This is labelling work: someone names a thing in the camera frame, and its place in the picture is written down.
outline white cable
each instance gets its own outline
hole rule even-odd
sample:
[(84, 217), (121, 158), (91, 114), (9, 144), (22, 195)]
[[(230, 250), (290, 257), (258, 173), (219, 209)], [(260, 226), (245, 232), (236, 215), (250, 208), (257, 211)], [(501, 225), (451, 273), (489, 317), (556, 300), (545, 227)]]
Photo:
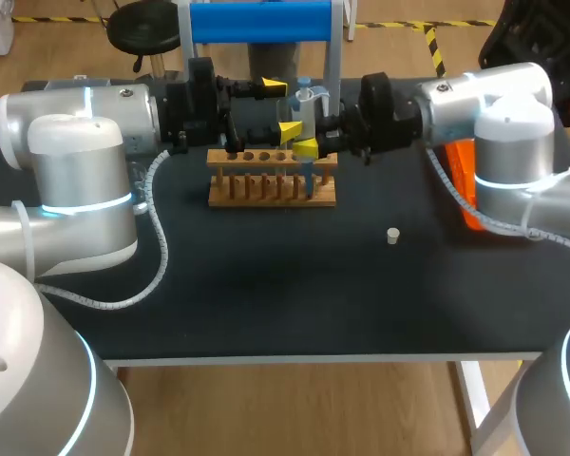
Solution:
[(522, 227), (520, 225), (505, 223), (503, 221), (498, 221), (495, 220), (494, 218), (490, 218), (482, 214), (477, 209), (475, 209), (471, 204), (469, 204), (466, 201), (466, 199), (464, 199), (461, 196), (460, 193), (458, 193), (458, 190), (456, 190), (452, 182), (449, 180), (446, 171), (444, 171), (444, 168), (439, 163), (439, 160), (437, 160), (435, 152), (433, 152), (432, 149), (427, 149), (427, 154), (428, 158), (430, 159), (430, 162), (432, 163), (433, 167), (435, 168), (435, 171), (437, 172), (437, 175), (439, 176), (439, 179), (441, 179), (441, 181), (444, 183), (449, 194), (452, 197), (454, 197), (456, 202), (458, 202), (458, 204), (460, 204), (460, 206), (463, 209), (465, 209), (471, 216), (475, 217), (478, 221), (480, 221), (482, 225), (486, 227), (486, 229), (490, 231), (505, 230), (508, 232), (514, 232), (521, 236), (527, 236), (530, 238), (546, 239), (555, 242), (557, 244), (563, 245), (564, 247), (568, 247), (570, 249), (570, 239), (568, 239), (567, 237), (556, 235), (554, 233), (548, 233), (538, 228), (528, 228), (527, 226)]
[(156, 275), (154, 276), (152, 281), (148, 284), (148, 286), (145, 287), (145, 289), (143, 289), (141, 292), (137, 293), (136, 295), (118, 302), (96, 301), (94, 299), (89, 299), (88, 297), (80, 296), (79, 294), (75, 294), (67, 290), (62, 290), (61, 288), (51, 287), (49, 285), (36, 284), (36, 290), (38, 290), (41, 293), (60, 296), (64, 299), (76, 302), (77, 304), (91, 307), (93, 309), (100, 309), (103, 311), (117, 311), (119, 309), (124, 309), (125, 307), (137, 304), (138, 302), (146, 298), (148, 295), (150, 295), (156, 289), (159, 283), (161, 283), (162, 277), (164, 276), (164, 273), (167, 270), (167, 263), (169, 261), (169, 250), (167, 248), (167, 239), (164, 235), (164, 231), (162, 230), (161, 226), (161, 221), (159, 220), (159, 216), (156, 212), (156, 206), (154, 205), (154, 194), (152, 191), (152, 182), (154, 181), (154, 174), (156, 173), (156, 170), (159, 168), (161, 163), (164, 162), (169, 157), (170, 157), (169, 153), (165, 150), (156, 159), (154, 159), (154, 161), (152, 161), (150, 169), (148, 169), (147, 175), (145, 176), (145, 186), (143, 188), (143, 191), (145, 192), (145, 200), (148, 203), (148, 213), (150, 214), (150, 219), (152, 220), (152, 225), (154, 225), (154, 230), (156, 231), (156, 236), (159, 239), (159, 245), (161, 247), (161, 264), (159, 266), (159, 270), (156, 272)]

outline wooden peg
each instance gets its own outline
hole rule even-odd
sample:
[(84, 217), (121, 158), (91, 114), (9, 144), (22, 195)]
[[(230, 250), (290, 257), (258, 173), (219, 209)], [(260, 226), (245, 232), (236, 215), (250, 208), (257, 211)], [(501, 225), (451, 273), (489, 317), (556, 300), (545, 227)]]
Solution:
[(230, 184), (230, 199), (233, 200), (235, 198), (235, 187), (237, 185), (237, 179), (235, 178), (235, 174), (232, 173), (229, 176), (228, 183)]
[(251, 196), (251, 174), (245, 173), (245, 199)]
[(283, 198), (283, 175), (276, 175), (276, 199), (280, 200)]
[(300, 193), (300, 177), (297, 174), (294, 174), (294, 200), (297, 200), (297, 197)]
[(262, 173), (262, 199), (266, 199), (268, 193), (268, 174)]

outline table leg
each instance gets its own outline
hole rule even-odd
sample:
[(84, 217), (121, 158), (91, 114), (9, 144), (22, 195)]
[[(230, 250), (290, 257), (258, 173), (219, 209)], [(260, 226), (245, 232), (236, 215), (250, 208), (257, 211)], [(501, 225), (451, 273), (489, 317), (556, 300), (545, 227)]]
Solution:
[(462, 361), (456, 363), (456, 371), (460, 381), (463, 400), (465, 402), (466, 419), (471, 432), (471, 450), (473, 456), (492, 456), (498, 454), (511, 432), (516, 429), (518, 444), (522, 449), (517, 418), (515, 415), (515, 394), (517, 386), (529, 363), (524, 363), (504, 390), (501, 397), (490, 407), (485, 392), (484, 378), (478, 361)]

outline blue handle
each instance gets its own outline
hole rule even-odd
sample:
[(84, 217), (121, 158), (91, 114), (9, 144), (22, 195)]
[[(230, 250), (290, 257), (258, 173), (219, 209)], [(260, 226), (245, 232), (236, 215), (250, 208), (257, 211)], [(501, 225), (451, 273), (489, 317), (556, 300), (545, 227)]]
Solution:
[(330, 41), (332, 2), (193, 3), (194, 43)]

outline test tube rack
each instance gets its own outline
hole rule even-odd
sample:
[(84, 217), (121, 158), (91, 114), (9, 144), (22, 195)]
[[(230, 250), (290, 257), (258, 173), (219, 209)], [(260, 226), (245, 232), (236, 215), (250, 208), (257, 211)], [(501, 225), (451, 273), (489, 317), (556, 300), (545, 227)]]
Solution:
[[(306, 195), (304, 177), (296, 173), (300, 163), (291, 150), (253, 149), (228, 154), (223, 149), (209, 149), (207, 166), (216, 169), (211, 178), (209, 205), (217, 207), (319, 207), (335, 206), (333, 170), (336, 154), (317, 160), (313, 168), (313, 194)], [(253, 174), (251, 169), (271, 170)]]

